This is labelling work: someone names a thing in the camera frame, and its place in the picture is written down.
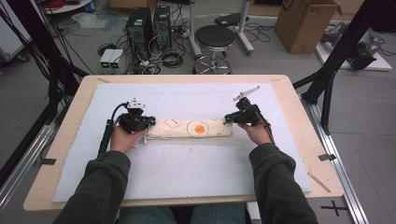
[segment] gray sweater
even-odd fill
[[[318,223],[300,186],[295,161],[274,144],[254,148],[249,159],[262,223]],[[118,151],[89,161],[76,193],[54,223],[113,224],[125,194],[131,162]]]

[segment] jeans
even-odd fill
[[[120,224],[177,224],[170,207],[129,207],[121,208]],[[243,203],[214,203],[196,205],[191,216],[191,224],[245,224]]]

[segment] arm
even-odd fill
[[[249,159],[262,223],[318,223],[300,186],[294,181],[295,161],[272,143],[262,124],[239,124],[258,146]]]
[[[114,223],[125,194],[131,162],[125,156],[145,131],[114,129],[111,150],[89,161],[76,193],[54,223]]]

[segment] hand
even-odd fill
[[[258,123],[256,124],[256,126],[249,126],[244,123],[238,123],[238,126],[244,129],[245,131],[247,131],[247,136],[250,138],[252,142],[257,144],[257,146],[265,143],[273,143],[263,123]]]
[[[110,150],[120,151],[125,154],[134,147],[134,142],[145,135],[146,132],[147,130],[138,133],[127,133],[121,126],[117,126],[114,128],[113,134],[111,135]]]

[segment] cardboard box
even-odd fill
[[[333,0],[284,0],[276,34],[289,53],[312,53],[338,8]]]
[[[151,12],[157,6],[158,0],[110,0],[110,7],[113,8],[134,8],[149,7]]]

